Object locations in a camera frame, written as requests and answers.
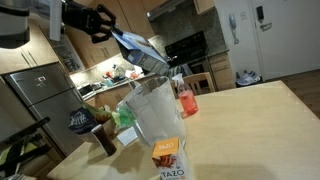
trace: table surface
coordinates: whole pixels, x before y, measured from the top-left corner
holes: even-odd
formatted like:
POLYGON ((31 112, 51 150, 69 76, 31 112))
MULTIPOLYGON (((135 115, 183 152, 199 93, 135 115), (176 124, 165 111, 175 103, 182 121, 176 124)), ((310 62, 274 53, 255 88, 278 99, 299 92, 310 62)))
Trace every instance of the table surface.
MULTIPOLYGON (((320 177, 320 121, 281 81, 196 97, 185 151, 193 179, 310 180, 320 177)), ((51 179, 159 179, 152 148, 138 140, 106 157, 84 143, 51 179)))

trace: food container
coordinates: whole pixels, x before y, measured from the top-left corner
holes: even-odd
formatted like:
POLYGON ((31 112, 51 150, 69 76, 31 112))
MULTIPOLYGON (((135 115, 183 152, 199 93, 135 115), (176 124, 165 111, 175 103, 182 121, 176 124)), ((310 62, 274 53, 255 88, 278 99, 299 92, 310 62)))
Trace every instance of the food container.
POLYGON ((156 142, 152 160, 162 180, 192 179, 187 156, 178 137, 156 142))

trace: kitchen appliance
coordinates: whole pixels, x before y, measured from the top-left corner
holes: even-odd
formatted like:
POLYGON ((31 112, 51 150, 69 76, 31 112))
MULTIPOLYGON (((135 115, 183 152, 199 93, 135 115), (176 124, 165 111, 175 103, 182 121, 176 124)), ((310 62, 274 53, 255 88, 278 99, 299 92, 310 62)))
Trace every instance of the kitchen appliance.
POLYGON ((51 119, 43 129, 62 156, 83 143, 68 129, 70 113, 82 107, 83 100, 59 63, 4 75, 4 79, 37 121, 51 119))
POLYGON ((191 63, 207 56, 208 45, 204 32, 200 31, 184 39, 165 46, 170 67, 191 63))
POLYGON ((83 100, 87 100, 96 95, 96 92, 94 91, 94 88, 90 85, 90 83, 86 83, 80 87, 77 87, 77 90, 81 94, 83 100))
MULTIPOLYGON (((186 75, 190 75, 190 72, 192 74, 209 72, 211 77, 214 77, 207 57, 209 48, 203 31, 169 44, 165 46, 165 50, 168 57, 172 59, 168 61, 168 64, 170 67, 174 67, 171 70, 175 70, 167 77, 170 78, 179 73, 185 76, 186 70, 189 72, 186 75), (183 66, 183 70, 176 70, 176 67, 180 66, 183 66)), ((208 83, 200 82, 200 86, 206 87, 208 83)))

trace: white door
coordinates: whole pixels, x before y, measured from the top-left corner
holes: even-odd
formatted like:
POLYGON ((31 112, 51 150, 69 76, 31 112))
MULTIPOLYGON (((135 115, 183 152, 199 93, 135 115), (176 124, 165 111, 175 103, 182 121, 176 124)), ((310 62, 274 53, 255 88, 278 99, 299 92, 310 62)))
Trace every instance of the white door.
POLYGON ((320 68, 319 0, 251 2, 265 80, 320 68))

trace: stainless steel refrigerator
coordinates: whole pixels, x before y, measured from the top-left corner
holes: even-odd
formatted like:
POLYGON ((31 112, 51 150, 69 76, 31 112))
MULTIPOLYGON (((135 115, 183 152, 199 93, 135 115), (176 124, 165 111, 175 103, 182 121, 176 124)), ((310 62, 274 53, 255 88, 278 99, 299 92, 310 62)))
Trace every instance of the stainless steel refrigerator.
POLYGON ((44 130, 65 156, 83 143, 68 129, 70 113, 82 106, 82 98, 59 63, 8 74, 4 79, 35 119, 51 119, 44 130))

